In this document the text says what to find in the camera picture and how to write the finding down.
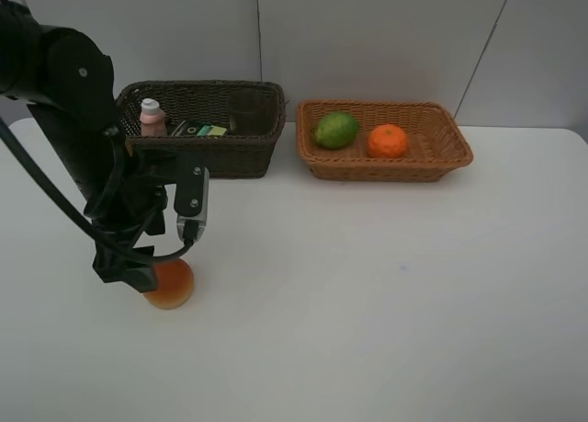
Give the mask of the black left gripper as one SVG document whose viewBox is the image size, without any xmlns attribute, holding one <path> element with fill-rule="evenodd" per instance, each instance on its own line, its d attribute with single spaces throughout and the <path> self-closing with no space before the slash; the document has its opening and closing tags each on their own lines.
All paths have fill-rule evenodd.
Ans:
<svg viewBox="0 0 588 422">
<path fill-rule="evenodd" d="M 165 232 L 167 194 L 163 186 L 136 177 L 92 177 L 82 183 L 84 216 L 101 236 L 95 240 L 92 268 L 104 283 L 124 282 L 139 293 L 157 290 L 153 266 L 126 268 L 126 261 L 166 261 L 152 246 L 135 244 L 143 234 Z"/>
</svg>

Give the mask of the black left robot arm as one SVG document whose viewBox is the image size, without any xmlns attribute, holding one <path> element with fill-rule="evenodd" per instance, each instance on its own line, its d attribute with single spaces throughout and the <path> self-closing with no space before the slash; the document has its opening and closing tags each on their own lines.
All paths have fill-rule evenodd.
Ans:
<svg viewBox="0 0 588 422">
<path fill-rule="evenodd" d="M 137 247 L 142 234 L 162 234 L 167 202 L 161 187 L 134 176 L 139 161 L 119 126 L 110 58 L 83 33 L 43 26 L 23 5 L 1 0 L 1 94 L 24 100 L 86 205 L 77 210 L 16 137 L 1 138 L 45 194 L 90 236 L 93 269 L 105 283 L 155 291 L 155 257 Z"/>
</svg>

